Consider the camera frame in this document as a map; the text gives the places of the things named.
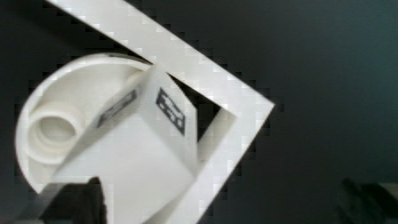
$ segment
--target label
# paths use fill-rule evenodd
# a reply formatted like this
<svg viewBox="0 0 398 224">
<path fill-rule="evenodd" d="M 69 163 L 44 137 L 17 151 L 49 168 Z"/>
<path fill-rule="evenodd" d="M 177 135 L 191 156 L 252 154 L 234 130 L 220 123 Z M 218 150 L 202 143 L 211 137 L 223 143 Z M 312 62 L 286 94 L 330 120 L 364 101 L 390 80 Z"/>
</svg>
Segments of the label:
<svg viewBox="0 0 398 224">
<path fill-rule="evenodd" d="M 113 106 L 108 108 L 108 110 L 103 112 L 103 115 L 99 117 L 95 128 L 103 126 L 103 123 L 111 119 L 111 117 L 119 114 L 129 103 L 133 102 L 136 98 L 136 91 L 133 90 L 126 96 L 120 98 Z"/>
<path fill-rule="evenodd" d="M 177 128 L 177 131 L 184 135 L 184 115 L 161 88 L 158 91 L 156 105 L 163 111 L 170 123 L 174 124 L 174 127 Z"/>
</svg>

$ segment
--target white frame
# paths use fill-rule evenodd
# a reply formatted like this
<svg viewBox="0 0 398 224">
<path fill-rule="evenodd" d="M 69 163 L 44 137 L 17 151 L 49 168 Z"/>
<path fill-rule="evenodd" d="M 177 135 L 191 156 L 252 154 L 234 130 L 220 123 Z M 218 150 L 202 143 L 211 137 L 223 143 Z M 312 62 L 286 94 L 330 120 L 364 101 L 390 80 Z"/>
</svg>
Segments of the white frame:
<svg viewBox="0 0 398 224">
<path fill-rule="evenodd" d="M 262 126 L 273 103 L 122 0 L 46 0 L 207 97 L 222 110 L 198 142 L 186 192 L 147 224 L 193 224 Z"/>
</svg>

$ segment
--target dark background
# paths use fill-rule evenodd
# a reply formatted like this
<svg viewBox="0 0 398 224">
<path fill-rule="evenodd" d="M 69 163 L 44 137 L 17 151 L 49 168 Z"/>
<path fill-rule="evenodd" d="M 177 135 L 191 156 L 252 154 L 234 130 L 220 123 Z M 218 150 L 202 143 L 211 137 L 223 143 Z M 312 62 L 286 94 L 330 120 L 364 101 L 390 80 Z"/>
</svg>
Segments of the dark background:
<svg viewBox="0 0 398 224">
<path fill-rule="evenodd" d="M 277 104 L 200 224 L 328 224 L 341 179 L 398 182 L 398 1 L 142 0 L 158 23 Z M 14 159 L 31 88 L 127 52 L 40 0 L 0 1 L 0 223 L 33 197 Z"/>
</svg>

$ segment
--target black object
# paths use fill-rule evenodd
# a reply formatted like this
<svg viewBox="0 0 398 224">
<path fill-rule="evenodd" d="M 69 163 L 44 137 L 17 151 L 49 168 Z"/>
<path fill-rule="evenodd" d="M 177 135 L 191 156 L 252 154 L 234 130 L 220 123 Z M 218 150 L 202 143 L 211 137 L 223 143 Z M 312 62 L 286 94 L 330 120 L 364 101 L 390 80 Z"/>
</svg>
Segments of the black object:
<svg viewBox="0 0 398 224">
<path fill-rule="evenodd" d="M 398 224 L 398 200 L 376 183 L 342 180 L 337 224 Z"/>
<path fill-rule="evenodd" d="M 99 179 L 87 184 L 49 184 L 14 223 L 106 224 Z"/>
</svg>

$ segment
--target white plastic part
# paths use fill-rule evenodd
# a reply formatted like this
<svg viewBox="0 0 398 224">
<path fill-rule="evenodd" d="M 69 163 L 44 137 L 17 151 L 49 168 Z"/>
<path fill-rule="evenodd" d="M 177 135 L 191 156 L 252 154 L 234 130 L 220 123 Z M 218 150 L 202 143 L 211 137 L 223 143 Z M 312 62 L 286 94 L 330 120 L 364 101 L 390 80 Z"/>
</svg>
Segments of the white plastic part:
<svg viewBox="0 0 398 224">
<path fill-rule="evenodd" d="M 193 182 L 195 147 L 195 108 L 165 72 L 108 54 L 72 61 L 37 87 L 17 123 L 35 190 L 99 177 L 108 223 L 138 224 Z"/>
<path fill-rule="evenodd" d="M 47 1 L 127 47 L 222 107 L 197 144 L 198 167 L 193 184 L 156 215 L 151 218 L 145 217 L 149 218 L 147 224 L 193 224 L 248 148 L 273 104 L 122 0 Z M 26 163 L 23 158 L 23 156 L 17 157 L 19 163 Z M 31 173 L 39 171 L 31 172 L 28 168 L 24 165 L 24 176 L 31 186 L 39 186 L 39 181 L 44 183 L 47 179 L 33 177 Z M 71 181 L 83 178 L 83 175 L 87 174 L 74 170 L 72 176 L 67 177 L 67 172 L 60 176 L 69 178 L 63 181 Z M 108 178 L 115 178 L 113 175 L 119 174 L 108 173 Z M 124 186 L 126 188 L 117 188 L 111 192 L 120 191 L 129 194 L 131 189 L 127 185 Z M 131 206 L 131 201 L 126 202 L 126 204 L 111 205 L 119 203 L 117 199 L 108 200 L 110 206 L 117 209 Z M 126 223 L 117 221 L 120 220 L 110 217 L 110 223 Z"/>
</svg>

